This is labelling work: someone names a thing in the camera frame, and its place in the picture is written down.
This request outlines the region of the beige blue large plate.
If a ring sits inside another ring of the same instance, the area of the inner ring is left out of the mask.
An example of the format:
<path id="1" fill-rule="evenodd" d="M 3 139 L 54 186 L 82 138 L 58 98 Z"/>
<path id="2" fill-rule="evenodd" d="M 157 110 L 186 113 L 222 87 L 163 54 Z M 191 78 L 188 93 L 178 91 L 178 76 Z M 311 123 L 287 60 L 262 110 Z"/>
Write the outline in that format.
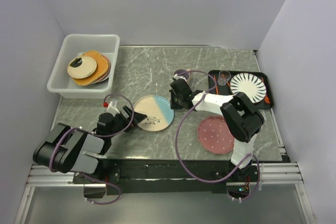
<path id="1" fill-rule="evenodd" d="M 134 110 L 147 116 L 138 126 L 149 132 L 166 129 L 174 119 L 174 111 L 170 108 L 170 102 L 159 95 L 147 95 L 140 98 L 135 103 Z"/>

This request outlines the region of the pink scalloped plate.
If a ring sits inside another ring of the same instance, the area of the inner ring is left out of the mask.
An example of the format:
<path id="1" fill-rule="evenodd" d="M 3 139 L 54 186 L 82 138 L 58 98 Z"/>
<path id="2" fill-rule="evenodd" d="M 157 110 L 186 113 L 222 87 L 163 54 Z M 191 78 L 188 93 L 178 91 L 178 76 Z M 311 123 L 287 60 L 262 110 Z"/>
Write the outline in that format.
<path id="1" fill-rule="evenodd" d="M 213 154 L 227 154 L 234 148 L 234 137 L 222 116 L 209 116 L 202 120 L 197 136 L 201 145 Z"/>

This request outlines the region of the beige pink branch plate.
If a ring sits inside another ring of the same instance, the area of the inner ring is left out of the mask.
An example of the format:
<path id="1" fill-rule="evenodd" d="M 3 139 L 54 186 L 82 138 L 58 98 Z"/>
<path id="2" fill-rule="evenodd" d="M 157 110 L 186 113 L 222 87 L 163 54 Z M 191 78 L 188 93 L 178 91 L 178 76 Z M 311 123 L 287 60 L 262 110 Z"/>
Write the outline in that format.
<path id="1" fill-rule="evenodd" d="M 102 56 L 108 62 L 108 70 L 102 77 L 100 77 L 95 82 L 93 82 L 93 84 L 100 83 L 100 82 L 103 82 L 103 81 L 107 80 L 108 77 L 109 77 L 110 71 L 111 71 L 111 61 L 110 61 L 110 59 L 108 57 L 106 57 L 105 55 L 102 55 Z"/>

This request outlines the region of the wooden bamboo tray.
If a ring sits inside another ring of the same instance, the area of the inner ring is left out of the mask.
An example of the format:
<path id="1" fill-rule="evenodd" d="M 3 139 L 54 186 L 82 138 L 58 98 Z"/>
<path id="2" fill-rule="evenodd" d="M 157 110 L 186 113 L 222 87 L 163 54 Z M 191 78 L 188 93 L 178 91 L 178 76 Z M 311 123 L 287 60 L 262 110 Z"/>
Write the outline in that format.
<path id="1" fill-rule="evenodd" d="M 102 77 L 107 72 L 108 62 L 104 59 L 101 53 L 99 53 L 98 51 L 94 51 L 94 50 L 79 54 L 76 58 L 82 57 L 82 56 L 93 58 L 97 62 L 97 68 L 91 76 L 86 77 L 84 79 L 75 79 L 72 77 L 71 78 L 73 79 L 75 84 L 79 86 L 88 86 L 88 85 L 93 84 L 93 82 L 95 82 L 97 79 Z"/>

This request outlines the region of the small beige black-stroke plate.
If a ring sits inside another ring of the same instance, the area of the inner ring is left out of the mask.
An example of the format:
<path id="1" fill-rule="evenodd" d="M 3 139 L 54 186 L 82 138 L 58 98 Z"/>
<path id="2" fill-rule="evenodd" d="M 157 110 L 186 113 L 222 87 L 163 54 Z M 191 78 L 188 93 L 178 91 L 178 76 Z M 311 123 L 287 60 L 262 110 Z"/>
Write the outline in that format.
<path id="1" fill-rule="evenodd" d="M 97 68 L 97 62 L 87 56 L 73 59 L 67 67 L 68 74 L 75 79 L 84 79 L 91 76 Z"/>

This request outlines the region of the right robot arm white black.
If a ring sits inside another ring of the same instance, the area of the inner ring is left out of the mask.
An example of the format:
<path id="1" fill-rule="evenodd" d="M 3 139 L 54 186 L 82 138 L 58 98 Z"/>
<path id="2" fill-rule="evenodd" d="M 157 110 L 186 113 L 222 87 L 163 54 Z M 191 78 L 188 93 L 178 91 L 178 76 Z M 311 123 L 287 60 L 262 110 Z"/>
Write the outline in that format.
<path id="1" fill-rule="evenodd" d="M 191 111 L 205 111 L 222 115 L 234 137 L 234 148 L 229 169 L 231 178 L 242 181 L 248 175 L 253 158 L 255 139 L 265 120 L 248 96 L 242 92 L 236 95 L 211 94 L 209 91 L 192 91 L 184 79 L 170 84 L 171 108 Z"/>

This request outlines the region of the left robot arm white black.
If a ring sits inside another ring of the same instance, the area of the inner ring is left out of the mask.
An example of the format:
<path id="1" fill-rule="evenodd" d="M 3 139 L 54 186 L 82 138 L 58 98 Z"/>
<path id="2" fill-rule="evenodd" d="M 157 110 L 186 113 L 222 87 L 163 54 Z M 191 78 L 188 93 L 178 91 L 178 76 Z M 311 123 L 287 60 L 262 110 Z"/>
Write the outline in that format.
<path id="1" fill-rule="evenodd" d="M 83 172 L 91 182 L 100 182 L 104 169 L 99 159 L 111 147 L 111 139 L 119 132 L 131 131 L 147 119 L 147 115 L 133 112 L 127 106 L 123 110 L 126 115 L 117 109 L 100 114 L 92 133 L 58 123 L 35 149 L 33 161 L 53 172 Z"/>

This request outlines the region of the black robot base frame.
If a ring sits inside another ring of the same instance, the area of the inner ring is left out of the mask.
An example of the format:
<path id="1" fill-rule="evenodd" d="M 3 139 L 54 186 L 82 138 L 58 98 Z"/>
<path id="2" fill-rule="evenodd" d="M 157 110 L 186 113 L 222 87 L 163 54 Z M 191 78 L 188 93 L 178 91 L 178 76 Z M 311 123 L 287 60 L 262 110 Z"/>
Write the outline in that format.
<path id="1" fill-rule="evenodd" d="M 83 195 L 89 199 L 117 196 L 118 193 L 186 193 L 211 192 L 245 198 L 250 184 L 259 181 L 260 166 L 250 162 L 242 170 L 229 161 L 120 159 L 103 160 L 98 170 L 73 177 L 75 185 L 83 184 Z M 228 183 L 234 183 L 231 189 Z"/>

